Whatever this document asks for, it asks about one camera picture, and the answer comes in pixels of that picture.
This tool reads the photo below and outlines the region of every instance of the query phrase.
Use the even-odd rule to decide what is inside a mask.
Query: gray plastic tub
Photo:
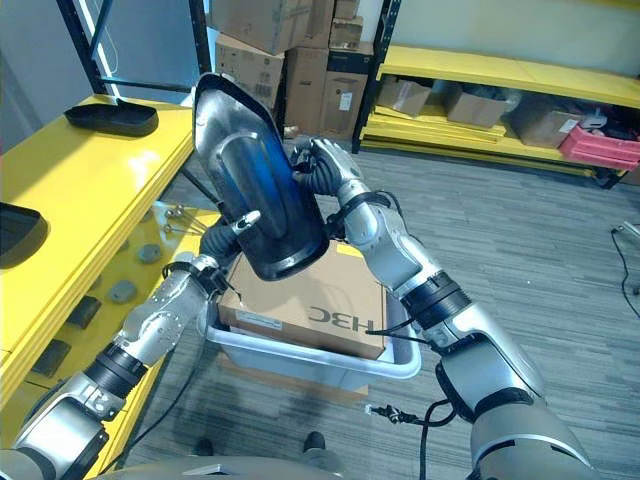
[[[210,308],[210,317],[217,316],[217,306]],[[400,302],[387,295],[388,327],[406,319]],[[415,337],[411,327],[404,327],[397,333]],[[357,390],[381,378],[407,380],[417,375],[422,366],[418,343],[393,337],[389,338],[385,352],[377,360],[251,337],[213,326],[207,327],[207,339],[219,343],[231,361],[240,367],[287,375],[343,390]]]

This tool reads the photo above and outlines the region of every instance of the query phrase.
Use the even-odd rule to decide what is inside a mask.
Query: robotic arm
[[[351,157],[320,139],[299,145],[295,157],[303,161],[294,178],[311,192],[338,199],[340,211],[332,227],[344,228],[349,243],[363,253],[373,274],[402,302],[414,327],[440,355],[438,381],[456,413],[473,423],[468,479],[599,478],[576,437],[548,410],[544,383],[533,363],[407,232],[399,211],[369,190]],[[0,450],[0,478],[82,478],[107,441],[102,422],[115,417],[147,368],[175,346],[207,299],[226,287],[220,283],[221,267],[238,251],[235,236],[258,218],[252,212],[231,227],[220,227],[220,235],[203,242],[208,254],[178,265],[131,312],[96,360],[45,399],[13,449]],[[176,462],[175,473],[165,473],[177,478],[184,465]],[[287,478],[283,464],[278,468],[277,478]],[[256,471],[266,474],[266,463]],[[159,478],[142,470],[132,477],[118,474]]]
[[[337,197],[346,239],[440,355],[438,382],[456,412],[473,423],[468,478],[598,478],[576,437],[547,408],[531,360],[407,232],[400,213],[367,188],[349,154],[313,139],[294,156],[306,160],[296,180]]]
[[[216,224],[191,262],[176,262],[153,295],[129,313],[122,329],[83,372],[49,392],[18,434],[0,450],[0,478],[80,479],[108,440],[103,422],[115,418],[148,367],[175,347],[211,295],[226,289],[224,269],[238,235],[260,218],[249,212],[231,226]]]

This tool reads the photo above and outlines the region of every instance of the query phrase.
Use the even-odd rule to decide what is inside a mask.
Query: white wall
[[[93,21],[101,0],[86,0]],[[128,80],[194,85],[199,77],[189,4],[185,0],[116,0],[106,24],[118,51],[115,76]],[[106,35],[101,38],[110,68],[115,52]],[[184,93],[118,87],[123,96],[180,103]]]
[[[640,9],[590,0],[403,0],[401,45],[640,74]]]
[[[382,0],[360,0],[357,15],[362,17],[362,36],[360,39],[363,42],[373,42],[381,10]]]
[[[91,94],[54,1],[4,1],[0,7],[3,151]]]

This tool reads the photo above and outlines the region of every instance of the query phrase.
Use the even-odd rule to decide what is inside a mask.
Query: black cable
[[[193,175],[189,170],[187,170],[186,167],[182,167],[180,169],[180,173],[182,173],[187,180],[189,180],[194,187],[196,187],[200,193],[202,193],[205,197],[207,197],[211,203],[213,203],[216,208],[218,208],[218,204],[220,203],[220,199],[218,197],[216,197],[213,193],[211,193],[211,191],[205,187],[205,185],[198,180],[195,175]]]
[[[364,333],[366,333],[367,335],[383,335],[384,336],[384,335],[387,335],[388,333],[395,332],[396,330],[400,330],[402,327],[406,327],[414,320],[415,320],[414,318],[410,318],[390,328],[385,328],[383,330],[365,330]]]
[[[396,210],[398,211],[398,215],[400,215],[400,218],[402,218],[402,220],[404,221],[404,213],[402,213],[402,207],[400,207],[400,202],[398,201],[398,197],[396,197],[394,193],[389,192],[387,190],[374,190],[373,192],[374,193],[381,193],[381,194],[386,195],[387,197],[389,197],[393,201],[393,203],[395,204]]]
[[[451,422],[455,416],[455,410],[452,410],[449,415],[439,421],[431,422],[431,415],[436,408],[450,403],[448,399],[440,400],[439,402],[432,403],[427,409],[427,413],[424,415],[424,424],[422,425],[422,434],[420,435],[420,480],[427,480],[427,434],[429,433],[429,427],[442,427],[443,425]]]
[[[424,343],[425,345],[429,345],[429,342],[427,342],[426,340],[423,340],[421,338],[408,337],[406,335],[396,335],[395,333],[389,333],[389,334],[384,335],[384,336],[385,337],[399,338],[400,340],[409,340],[410,342]]]
[[[193,379],[193,377],[195,376],[196,371],[198,370],[198,365],[200,364],[200,360],[202,359],[202,354],[204,352],[205,343],[207,343],[207,337],[206,337],[206,335],[203,335],[202,336],[202,343],[200,344],[200,349],[198,351],[198,354],[196,356],[195,361],[193,362],[193,366],[191,367],[191,372],[189,373],[189,376],[187,377],[187,379],[185,380],[184,384],[182,385],[182,388],[180,389],[180,391],[178,392],[176,397],[173,399],[173,401],[171,402],[169,407],[144,432],[142,432],[140,435],[138,435],[135,438],[135,440],[133,440],[131,443],[127,444],[122,449],[122,451],[118,454],[118,456],[115,457],[113,460],[111,460],[109,462],[109,464],[100,471],[99,475],[103,475],[104,473],[106,473],[120,459],[122,459],[125,455],[127,455],[131,451],[131,449],[133,447],[135,447],[140,442],[140,440],[142,440],[144,437],[146,437],[147,434],[149,432],[151,432],[151,430],[156,428],[160,424],[160,422],[162,422],[162,420],[164,420],[167,417],[167,415],[169,415],[169,413],[171,413],[171,410],[173,410],[173,407],[175,407],[178,404],[178,402],[180,401],[180,397],[182,397],[182,394],[187,390],[187,387],[191,383],[191,380]]]
[[[627,267],[627,260],[624,258],[624,255],[620,250],[620,246],[618,245],[618,241],[616,240],[617,232],[618,230],[616,229],[611,230],[611,240],[613,240],[613,246],[616,247],[616,251],[618,252],[618,255],[620,255],[620,260],[622,260],[622,267],[624,268],[624,277],[622,277],[622,282],[620,283],[620,289],[622,290],[622,296],[626,300],[627,305],[629,305],[629,308],[633,310],[633,313],[636,314],[636,317],[640,318],[640,313],[633,306],[633,304],[631,303],[631,300],[629,300],[629,296],[627,295],[626,283],[627,283],[627,279],[629,278],[629,268]]]
[[[427,434],[429,433],[429,427],[443,427],[451,423],[451,421],[456,418],[457,413],[456,410],[452,408],[449,415],[444,417],[442,420],[431,420],[431,415],[433,415],[436,408],[449,403],[451,402],[446,398],[444,400],[433,402],[427,409],[424,415],[424,420],[421,420],[411,413],[403,412],[391,405],[387,405],[384,408],[378,407],[371,409],[372,413],[377,413],[378,415],[388,418],[393,424],[409,423],[411,425],[422,426],[422,433],[420,435],[420,480],[426,480],[427,478]]]
[[[415,338],[415,337],[409,337],[406,335],[398,335],[395,334],[393,332],[395,332],[396,330],[399,330],[403,327],[406,327],[407,325],[411,324],[411,322],[413,322],[415,320],[415,318],[409,318],[407,320],[405,320],[402,323],[399,323],[398,325],[394,325],[393,327],[390,328],[385,328],[384,330],[365,330],[364,333],[366,333],[367,335],[380,335],[382,337],[393,337],[393,338],[399,338],[401,340],[409,340],[411,342],[418,342],[418,343],[424,343],[425,345],[429,345],[429,342],[427,342],[426,340],[422,340],[421,338]]]

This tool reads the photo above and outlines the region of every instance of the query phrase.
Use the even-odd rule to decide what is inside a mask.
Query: white label
[[[351,98],[353,97],[353,93],[352,92],[347,92],[347,93],[343,93],[342,95],[340,95],[340,106],[338,107],[339,110],[343,111],[343,112],[348,112],[349,109],[351,108]]]
[[[569,133],[573,129],[573,127],[575,127],[577,124],[578,124],[578,120],[574,120],[570,118],[569,120],[564,122],[564,124],[562,125],[562,127],[560,127],[560,130],[558,131],[560,133]]]
[[[236,310],[236,319],[240,322],[252,323],[259,327],[272,328],[274,330],[282,330],[282,322],[273,318],[263,317],[252,312]]]

